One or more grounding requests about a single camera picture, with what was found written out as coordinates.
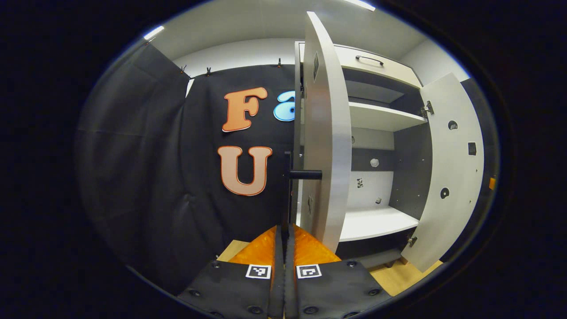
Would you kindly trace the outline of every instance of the screw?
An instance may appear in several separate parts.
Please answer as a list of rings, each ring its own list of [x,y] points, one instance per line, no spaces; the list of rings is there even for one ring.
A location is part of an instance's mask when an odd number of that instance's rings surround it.
[[[193,290],[193,289],[189,290],[188,292],[189,292],[190,295],[195,296],[195,297],[201,296],[201,293],[199,291],[196,291],[196,290]]]
[[[248,311],[250,311],[253,314],[260,314],[262,313],[262,308],[258,307],[258,306],[250,306],[248,307]]]
[[[376,296],[379,292],[380,292],[380,289],[372,289],[371,291],[368,291],[368,295],[369,296]]]
[[[307,307],[307,308],[305,308],[305,309],[303,310],[303,312],[304,312],[304,313],[307,313],[307,314],[314,314],[314,313],[316,313],[317,311],[319,311],[319,308],[313,307],[313,306],[309,306],[309,307]]]
[[[347,313],[342,319],[345,319],[345,318],[348,318],[348,317],[352,317],[352,316],[354,316],[354,315],[357,314],[357,313],[358,313],[358,312],[350,312],[350,313]]]

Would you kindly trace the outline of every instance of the sticker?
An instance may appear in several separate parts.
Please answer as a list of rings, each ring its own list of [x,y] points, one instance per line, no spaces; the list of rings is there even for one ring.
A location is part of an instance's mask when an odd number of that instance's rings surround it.
[[[317,71],[319,71],[319,57],[317,56],[317,52],[315,52],[315,59],[313,60],[313,82],[317,78]]]
[[[248,265],[246,277],[258,279],[270,279],[272,267],[270,265]]]
[[[321,277],[321,269],[319,265],[301,265],[297,266],[297,278],[314,278]]]

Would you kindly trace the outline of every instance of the cabinet hinge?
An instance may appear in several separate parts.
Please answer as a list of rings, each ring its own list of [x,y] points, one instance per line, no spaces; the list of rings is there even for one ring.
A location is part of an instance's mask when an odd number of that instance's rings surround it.
[[[421,116],[427,119],[427,112],[435,114],[435,112],[433,111],[433,106],[431,105],[431,101],[427,101],[427,104],[421,108]]]
[[[417,241],[417,237],[413,237],[413,238],[408,239],[409,246],[413,247],[413,244],[415,244],[416,241]]]

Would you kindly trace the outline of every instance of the hole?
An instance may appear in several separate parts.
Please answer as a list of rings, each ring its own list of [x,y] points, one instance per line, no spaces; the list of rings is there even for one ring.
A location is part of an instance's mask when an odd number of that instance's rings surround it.
[[[459,126],[457,125],[457,122],[455,122],[455,121],[449,121],[449,124],[447,126],[449,126],[450,131],[459,128]]]
[[[468,154],[476,156],[476,143],[475,142],[469,142],[468,143]]]
[[[449,189],[445,187],[441,190],[441,199],[445,199],[447,196],[449,196]]]

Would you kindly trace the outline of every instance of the white wall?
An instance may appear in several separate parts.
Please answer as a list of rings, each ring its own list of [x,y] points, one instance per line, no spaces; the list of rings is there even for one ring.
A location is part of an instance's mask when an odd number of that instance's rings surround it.
[[[174,60],[191,77],[211,72],[239,68],[242,66],[295,64],[294,42],[296,39],[257,39],[218,45]]]
[[[470,78],[448,52],[429,39],[409,51],[400,62],[411,66],[424,86],[449,73],[459,81]]]

